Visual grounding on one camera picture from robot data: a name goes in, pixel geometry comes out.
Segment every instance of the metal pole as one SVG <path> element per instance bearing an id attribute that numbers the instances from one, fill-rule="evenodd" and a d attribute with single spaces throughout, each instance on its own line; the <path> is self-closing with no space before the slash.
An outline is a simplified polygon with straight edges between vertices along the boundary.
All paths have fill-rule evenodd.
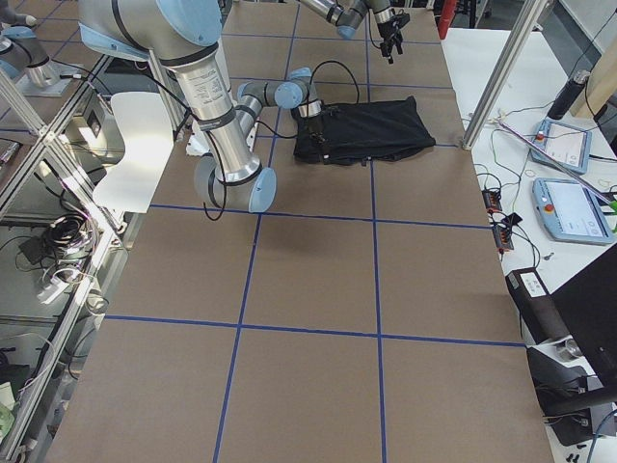
<path id="1" fill-rule="evenodd" d="M 172 84 L 172 79 L 170 79 L 169 75 L 167 75 L 167 72 L 161 66 L 158 58 L 154 56 L 154 53 L 151 50 L 149 65 L 154 78 L 172 91 L 174 88 Z M 184 110 L 180 109 L 180 105 L 177 103 L 177 101 L 175 101 L 165 90 L 158 89 L 158 92 L 161 95 L 161 99 L 163 99 L 163 104 L 167 109 L 167 113 L 170 115 L 170 121 L 172 121 L 172 126 L 175 130 L 175 128 L 178 127 L 184 119 Z"/>
<path id="2" fill-rule="evenodd" d="M 36 136 L 42 135 L 40 132 L 45 127 L 45 122 L 39 117 L 37 111 L 35 111 L 26 97 L 19 92 L 13 80 L 2 69 L 0 69 L 0 95 L 7 100 L 7 103 L 23 120 L 30 133 Z"/>
<path id="3" fill-rule="evenodd" d="M 529 34 L 536 25 L 540 13 L 547 4 L 547 0 L 525 0 L 523 9 L 517 18 L 517 22 L 514 24 L 510 37 L 508 37 L 508 41 L 503 47 L 503 51 L 499 56 L 495 69 L 493 69 L 493 74 L 491 74 L 491 78 L 484 89 L 484 93 L 480 97 L 480 101 L 473 112 L 473 117 L 469 122 L 468 129 L 463 138 L 462 147 L 464 150 L 471 150 L 480 136 L 482 127 L 493 110 L 508 75 L 510 75 L 517 58 L 527 42 Z"/>

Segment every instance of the black fabric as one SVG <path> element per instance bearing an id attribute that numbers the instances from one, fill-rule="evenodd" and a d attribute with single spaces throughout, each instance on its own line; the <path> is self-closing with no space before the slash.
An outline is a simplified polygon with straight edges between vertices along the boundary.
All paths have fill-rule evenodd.
<path id="1" fill-rule="evenodd" d="M 297 110 L 294 156 L 307 163 L 350 165 L 367 159 L 398 161 L 435 146 L 409 96 L 400 101 L 340 103 L 322 108 L 324 143 L 311 137 L 307 122 Z"/>

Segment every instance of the silver robot arm segment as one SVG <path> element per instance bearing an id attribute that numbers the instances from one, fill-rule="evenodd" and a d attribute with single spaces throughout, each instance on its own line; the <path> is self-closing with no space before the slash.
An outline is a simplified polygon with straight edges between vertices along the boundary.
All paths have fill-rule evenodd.
<path id="1" fill-rule="evenodd" d="M 216 0 L 80 0 L 79 10 L 88 47 L 138 61 L 146 61 L 151 50 L 175 74 L 201 131 L 213 142 L 216 168 L 201 177 L 210 182 L 209 190 L 216 197 L 223 190 L 229 207 L 267 210 L 276 176 L 249 150 L 216 62 L 222 28 Z"/>
<path id="2" fill-rule="evenodd" d="M 11 78 L 26 70 L 37 87 L 46 88 L 60 81 L 60 73 L 37 36 L 24 26 L 10 27 L 0 36 L 0 68 Z"/>
<path id="3" fill-rule="evenodd" d="M 377 22 L 382 42 L 379 47 L 382 56 L 393 63 L 392 49 L 396 47 L 399 55 L 403 54 L 403 36 L 401 30 L 410 21 L 407 13 L 397 13 L 390 0 L 354 0 L 348 10 L 333 0 L 298 0 L 313 12 L 319 14 L 331 24 L 344 39 L 351 40 L 358 27 L 362 24 L 369 10 L 372 10 Z"/>

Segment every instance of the table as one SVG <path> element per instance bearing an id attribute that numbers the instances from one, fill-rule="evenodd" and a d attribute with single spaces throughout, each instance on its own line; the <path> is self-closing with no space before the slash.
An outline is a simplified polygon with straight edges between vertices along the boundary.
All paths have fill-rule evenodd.
<path id="1" fill-rule="evenodd" d="M 215 224 L 177 147 L 49 462 L 551 461 L 434 18 L 412 22 L 388 66 L 367 30 L 340 41 L 295 4 L 234 4 L 234 88 L 339 59 L 362 98 L 414 95 L 438 144 L 343 168 L 260 132 L 276 202 Z M 355 97 L 340 69 L 316 81 Z"/>
<path id="2" fill-rule="evenodd" d="M 507 37 L 507 31 L 452 29 L 448 32 L 443 42 L 443 51 L 463 120 L 468 119 L 469 113 L 475 109 Z M 499 111 L 508 113 L 523 108 L 545 106 L 554 99 L 566 80 L 566 72 L 559 65 L 542 34 L 532 33 L 499 96 L 491 117 L 496 117 Z M 532 134 L 538 123 L 546 116 L 549 107 L 547 105 L 545 108 L 514 113 L 508 116 L 506 121 L 521 133 Z M 575 119 L 569 114 L 564 117 L 563 122 L 582 128 L 596 126 L 593 121 Z M 477 172 L 486 172 L 484 167 L 480 166 L 481 164 L 488 167 L 489 172 L 497 175 L 504 183 L 516 182 L 517 179 L 512 173 L 496 164 L 497 160 L 513 171 L 523 173 L 518 198 L 516 199 L 516 186 L 510 186 L 503 189 L 501 201 L 506 213 L 514 210 L 523 217 L 522 227 L 529 234 L 531 241 L 538 247 L 543 257 L 550 257 L 540 260 L 538 273 L 548 290 L 553 292 L 605 252 L 608 247 L 562 243 L 549 238 L 534 210 L 531 185 L 536 177 L 568 177 L 531 161 L 525 165 L 528 149 L 521 142 L 503 132 L 496 132 L 494 135 L 495 158 L 491 146 L 491 135 L 494 129 L 494 125 L 487 124 L 473 147 L 472 155 Z M 594 128 L 591 133 L 591 152 L 614 159 L 615 155 L 600 130 Z M 589 169 L 584 178 L 601 190 L 607 191 L 610 185 L 617 183 L 617 163 L 590 160 Z M 481 176 L 479 181 L 483 185 L 484 177 Z M 489 179 L 489 186 L 495 185 L 493 180 Z M 611 219 L 609 218 L 608 222 L 613 227 L 615 221 Z M 529 244 L 514 236 L 514 245 L 515 251 L 504 255 L 502 262 L 504 274 L 513 269 L 531 266 Z M 553 359 L 556 358 L 554 342 L 538 346 L 538 348 Z M 583 365 L 590 374 L 593 373 L 584 359 L 567 365 L 568 367 Z M 556 461 L 560 461 L 562 455 L 565 458 L 571 452 L 581 452 L 574 446 L 572 448 L 561 447 L 551 430 L 549 430 L 549 435 Z M 614 461 L 616 451 L 617 439 L 604 439 L 598 444 L 593 461 L 594 463 Z"/>

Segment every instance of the wire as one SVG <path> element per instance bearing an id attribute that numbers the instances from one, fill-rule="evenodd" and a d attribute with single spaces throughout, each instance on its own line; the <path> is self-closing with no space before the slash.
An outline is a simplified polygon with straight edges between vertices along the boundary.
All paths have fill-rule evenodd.
<path id="1" fill-rule="evenodd" d="M 180 106 L 182 106 L 186 111 L 189 111 L 191 113 L 191 116 L 193 116 L 195 119 L 199 120 L 200 118 L 198 118 L 197 116 L 195 116 L 195 114 L 193 114 L 193 111 L 191 110 L 190 106 L 188 106 L 186 103 L 184 103 L 184 101 L 182 101 L 174 92 L 172 92 L 170 89 L 168 89 L 167 87 L 165 87 L 165 85 L 163 85 L 161 82 L 159 82 L 158 80 L 156 80 L 154 77 L 152 77 L 149 74 L 143 73 L 142 75 L 146 78 L 148 78 L 149 80 L 151 80 L 152 82 L 154 82 L 156 85 L 158 85 L 161 89 L 163 89 L 169 96 L 171 96 L 175 102 L 177 102 L 177 104 L 179 104 Z"/>
<path id="2" fill-rule="evenodd" d="M 270 125 L 268 125 L 264 121 L 255 121 L 255 122 L 260 123 L 261 125 L 266 127 L 268 130 L 270 130 L 272 133 L 274 133 L 279 138 L 284 138 L 285 140 L 292 140 L 294 138 L 298 138 L 298 135 L 281 135 L 279 132 L 277 132 L 274 128 L 272 128 Z"/>
<path id="3" fill-rule="evenodd" d="M 217 147 L 217 145 L 216 145 L 216 141 L 214 140 L 214 136 L 210 132 L 205 132 L 205 134 L 207 135 L 208 139 L 210 140 L 210 145 L 214 149 L 216 157 L 217 157 L 217 159 L 219 161 L 219 166 L 221 167 L 221 174 L 223 175 L 223 206 L 221 206 L 221 210 L 219 211 L 219 215 L 217 215 L 216 217 L 211 216 L 210 213 L 208 212 L 208 209 L 207 209 L 207 207 L 205 205 L 205 202 L 203 203 L 203 213 L 205 214 L 205 216 L 209 220 L 211 220 L 212 222 L 216 222 L 221 217 L 223 217 L 223 213 L 225 212 L 225 208 L 228 205 L 228 182 L 227 182 L 227 179 L 225 178 L 225 168 L 223 166 L 223 159 L 221 158 L 221 154 L 219 153 L 219 147 Z"/>
<path id="4" fill-rule="evenodd" d="M 9 239 L 8 241 L 5 241 L 4 244 L 2 246 L 0 246 L 0 251 L 2 251 L 4 248 L 6 248 L 7 245 L 9 243 L 11 243 L 12 241 L 15 241 L 16 239 L 20 239 L 20 238 L 32 238 L 32 236 L 28 236 L 28 235 L 14 236 L 13 238 Z"/>
<path id="5" fill-rule="evenodd" d="M 611 159 L 610 157 L 602 157 L 602 156 L 596 156 L 594 154 L 589 154 L 589 158 L 593 159 L 595 161 L 602 161 L 602 162 L 617 162 L 617 159 Z"/>
<path id="6" fill-rule="evenodd" d="M 501 180 L 499 179 L 498 176 L 496 176 L 495 174 L 491 174 L 490 172 L 480 172 L 478 174 L 476 174 L 477 177 L 486 177 L 484 179 L 484 189 L 486 190 L 486 182 L 487 180 L 490 178 L 494 178 L 495 180 L 497 180 L 497 182 L 499 183 L 499 186 L 497 188 L 492 188 L 492 190 L 496 190 L 497 193 L 499 194 L 499 196 L 501 197 L 501 188 L 503 188 L 503 185 L 501 184 Z"/>
<path id="7" fill-rule="evenodd" d="M 600 425 L 598 426 L 598 428 L 596 429 L 596 432 L 594 433 L 594 439 L 593 441 L 591 441 L 591 447 L 589 448 L 589 454 L 587 455 L 587 463 L 591 463 L 591 457 L 594 453 L 594 449 L 596 448 L 596 443 L 598 442 L 598 438 L 600 437 L 600 431 L 602 430 L 606 422 L 608 422 L 608 419 L 616 415 L 617 415 L 617 410 L 613 410 L 610 413 L 608 413 L 603 418 L 603 420 L 600 422 Z"/>
<path id="8" fill-rule="evenodd" d="M 351 71 L 351 69 L 349 69 L 348 67 L 346 67 L 344 64 L 342 64 L 340 61 L 337 61 L 337 60 L 326 60 L 326 61 L 322 61 L 321 63 L 319 63 L 315 67 L 313 72 L 310 74 L 310 80 L 308 82 L 308 87 L 310 88 L 312 86 L 313 79 L 314 79 L 315 75 L 317 74 L 317 71 L 321 67 L 326 66 L 326 65 L 339 65 L 340 67 L 342 67 L 343 69 L 345 69 L 347 71 L 347 73 L 351 77 L 351 80 L 354 82 L 354 86 L 356 87 L 356 104 L 360 103 L 360 86 L 358 85 L 358 81 L 356 80 L 356 76 Z"/>
<path id="9" fill-rule="evenodd" d="M 81 346 L 81 344 L 84 343 L 84 341 L 88 338 L 89 335 L 91 335 L 93 332 L 96 331 L 96 327 L 94 326 L 93 328 L 90 329 L 90 331 L 88 333 L 86 333 L 76 344 L 75 344 L 75 348 L 73 349 L 73 353 L 69 354 L 70 355 L 70 360 L 68 361 L 67 364 L 67 370 L 68 370 L 68 374 L 70 374 L 70 377 L 78 380 L 79 376 L 75 376 L 72 372 L 72 370 L 70 369 L 70 366 L 73 363 L 73 360 L 75 360 L 76 358 L 78 358 L 77 356 L 75 356 L 75 354 L 77 353 L 77 349 L 79 349 L 79 347 Z"/>
<path id="10" fill-rule="evenodd" d="M 548 102 L 548 103 L 547 103 L 547 104 L 545 104 L 544 106 L 530 106 L 530 107 L 528 107 L 528 108 L 515 109 L 514 111 L 510 111 L 509 113 L 506 113 L 504 117 L 505 117 L 505 118 L 507 118 L 507 117 L 508 117 L 508 116 L 510 116 L 511 114 L 514 114 L 514 113 L 522 113 L 523 111 L 530 111 L 530 110 L 532 110 L 532 109 L 544 109 L 544 108 L 546 108 L 547 106 L 549 106 L 549 105 L 553 104 L 554 102 L 555 102 L 555 100 Z"/>
<path id="11" fill-rule="evenodd" d="M 103 81 L 100 79 L 100 77 L 98 77 L 96 74 L 94 74 L 91 70 L 87 70 L 86 68 L 82 68 L 82 67 L 77 66 L 77 65 L 70 65 L 69 63 L 65 63 L 64 61 L 60 61 L 60 60 L 56 60 L 56 59 L 53 59 L 53 60 L 51 60 L 51 61 L 53 61 L 54 63 L 58 63 L 59 65 L 64 65 L 64 66 L 68 66 L 68 67 L 70 67 L 70 68 L 76 68 L 76 69 L 79 69 L 79 70 L 83 70 L 83 71 L 84 71 L 84 72 L 86 72 L 88 75 L 90 75 L 90 77 L 91 77 L 93 80 L 97 80 L 98 82 L 100 82 L 100 85 L 102 85 L 102 86 L 103 86 L 103 89 L 105 89 L 105 91 L 106 91 L 109 95 L 112 95 L 112 94 L 113 94 L 113 92 L 112 92 L 111 90 L 109 90 L 109 87 L 107 87 L 107 86 L 105 85 L 105 82 L 103 82 Z"/>
<path id="12" fill-rule="evenodd" d="M 587 54 L 587 52 L 589 51 L 589 49 L 593 46 L 594 41 L 596 41 L 596 39 L 598 38 L 598 36 L 600 35 L 600 33 L 604 30 L 604 28 L 608 25 L 608 23 L 610 22 L 610 20 L 613 18 L 613 16 L 617 14 L 617 10 L 615 12 L 613 12 L 613 14 L 611 16 L 608 17 L 608 19 L 606 20 L 606 22 L 604 23 L 604 25 L 600 28 L 600 30 L 598 31 L 598 33 L 594 36 L 594 38 L 589 42 L 589 44 L 587 45 L 587 47 L 584 49 L 584 51 L 580 54 L 580 56 L 578 57 L 577 61 L 575 62 L 575 65 L 572 66 L 572 70 L 568 73 L 568 78 L 572 77 L 572 74 L 574 73 L 575 70 L 577 70 L 577 66 L 578 63 L 580 62 L 580 60 L 582 59 L 583 56 L 585 56 Z"/>
<path id="13" fill-rule="evenodd" d="M 52 360 L 50 362 L 47 363 L 47 365 L 45 365 L 44 368 L 42 368 L 39 371 L 39 374 L 37 376 L 35 376 L 34 378 L 30 378 L 28 379 L 25 384 L 23 385 L 23 387 L 19 390 L 19 392 L 21 394 L 23 394 L 23 392 L 28 389 L 30 386 L 32 386 L 33 384 L 35 384 L 35 382 L 41 378 L 44 374 L 46 374 L 50 368 L 53 367 L 53 365 L 55 364 L 55 361 L 53 359 L 55 359 L 56 357 L 56 347 L 54 346 L 54 344 L 51 343 L 50 340 L 48 340 L 47 338 L 41 336 L 39 333 L 21 333 L 19 335 L 14 335 L 14 336 L 9 336 L 7 338 L 2 338 L 0 339 L 0 342 L 5 341 L 5 340 L 15 340 L 17 338 L 23 338 L 25 336 L 36 336 L 37 338 L 39 338 L 40 340 L 44 341 L 47 345 L 49 345 L 49 347 L 51 348 L 52 351 Z"/>

